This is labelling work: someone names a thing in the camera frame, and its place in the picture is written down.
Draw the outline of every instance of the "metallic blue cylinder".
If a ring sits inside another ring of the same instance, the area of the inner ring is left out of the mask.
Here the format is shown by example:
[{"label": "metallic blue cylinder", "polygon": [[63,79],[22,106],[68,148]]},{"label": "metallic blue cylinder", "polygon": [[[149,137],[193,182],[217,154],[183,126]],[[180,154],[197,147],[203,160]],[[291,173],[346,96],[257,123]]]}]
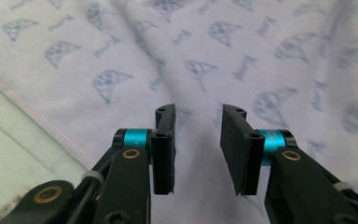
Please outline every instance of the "metallic blue cylinder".
[{"label": "metallic blue cylinder", "polygon": [[284,140],[284,136],[279,130],[258,130],[261,134],[266,137],[266,141],[264,143],[264,154],[263,160],[261,161],[262,166],[270,166],[271,165],[271,154],[276,151],[278,147],[286,147],[286,141]]},{"label": "metallic blue cylinder", "polygon": [[124,147],[146,148],[147,129],[128,129],[124,134]]}]

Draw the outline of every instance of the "white cloth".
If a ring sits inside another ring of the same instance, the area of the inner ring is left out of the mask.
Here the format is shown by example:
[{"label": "white cloth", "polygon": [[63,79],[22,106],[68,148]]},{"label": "white cloth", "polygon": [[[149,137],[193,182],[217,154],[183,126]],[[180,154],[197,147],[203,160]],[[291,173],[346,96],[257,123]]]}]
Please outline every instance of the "white cloth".
[{"label": "white cloth", "polygon": [[153,223],[268,223],[268,169],[234,195],[222,104],[358,189],[358,1],[0,1],[0,90],[89,168],[176,104],[175,193],[153,196]]}]

